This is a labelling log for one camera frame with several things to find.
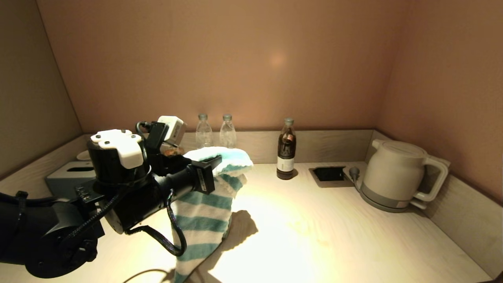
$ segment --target dark brown bottle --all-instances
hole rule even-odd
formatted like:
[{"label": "dark brown bottle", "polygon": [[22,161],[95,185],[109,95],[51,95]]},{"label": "dark brown bottle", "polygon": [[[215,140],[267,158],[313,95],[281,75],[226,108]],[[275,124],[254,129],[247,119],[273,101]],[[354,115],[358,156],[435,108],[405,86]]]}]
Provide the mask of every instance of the dark brown bottle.
[{"label": "dark brown bottle", "polygon": [[293,178],[293,165],[295,149],[297,146],[297,137],[293,129],[293,119],[286,118],[285,126],[281,130],[278,139],[278,163],[276,175],[283,180]]}]

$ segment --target white plastic bracket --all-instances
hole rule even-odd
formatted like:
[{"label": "white plastic bracket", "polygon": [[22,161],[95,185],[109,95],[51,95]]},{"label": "white plastic bracket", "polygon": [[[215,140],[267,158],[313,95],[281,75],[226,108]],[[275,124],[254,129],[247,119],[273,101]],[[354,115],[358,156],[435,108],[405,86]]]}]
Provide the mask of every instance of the white plastic bracket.
[{"label": "white plastic bracket", "polygon": [[143,152],[138,144],[141,137],[133,134],[130,130],[99,131],[91,136],[91,140],[104,150],[116,149],[121,165],[126,169],[132,169],[143,164]]}]

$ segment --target white kettle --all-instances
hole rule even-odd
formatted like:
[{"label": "white kettle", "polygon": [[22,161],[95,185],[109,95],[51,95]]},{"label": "white kettle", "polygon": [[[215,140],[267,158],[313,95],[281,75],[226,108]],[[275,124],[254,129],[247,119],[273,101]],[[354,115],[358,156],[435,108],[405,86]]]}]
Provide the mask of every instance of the white kettle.
[{"label": "white kettle", "polygon": [[[430,156],[420,147],[394,140],[372,141],[377,152],[372,156],[360,189],[362,198],[374,207],[388,212],[402,212],[409,203],[425,209],[422,201],[437,196],[449,173],[449,161]],[[425,174],[425,165],[440,169],[430,193],[417,189]]]}]

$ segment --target blue and white striped towel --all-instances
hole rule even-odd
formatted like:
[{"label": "blue and white striped towel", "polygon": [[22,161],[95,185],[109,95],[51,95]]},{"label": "blue and white striped towel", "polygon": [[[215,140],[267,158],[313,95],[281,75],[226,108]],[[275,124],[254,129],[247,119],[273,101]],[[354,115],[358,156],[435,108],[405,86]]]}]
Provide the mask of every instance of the blue and white striped towel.
[{"label": "blue and white striped towel", "polygon": [[[190,192],[173,203],[178,225],[187,240],[185,253],[177,258],[174,283],[182,283],[222,242],[230,224],[232,200],[246,184],[244,173],[253,167],[248,154],[240,149],[209,147],[187,152],[195,161],[222,156],[213,169],[215,191],[209,195]],[[175,245],[180,246],[173,230]]]}]

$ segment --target tissue box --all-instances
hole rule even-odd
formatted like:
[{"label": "tissue box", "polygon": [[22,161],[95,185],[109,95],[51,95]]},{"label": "tissue box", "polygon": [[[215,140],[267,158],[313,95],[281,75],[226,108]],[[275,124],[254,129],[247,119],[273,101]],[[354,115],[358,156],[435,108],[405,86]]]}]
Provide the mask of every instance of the tissue box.
[{"label": "tissue box", "polygon": [[96,179],[91,161],[72,161],[45,177],[45,182],[54,196],[76,198],[75,187]]}]

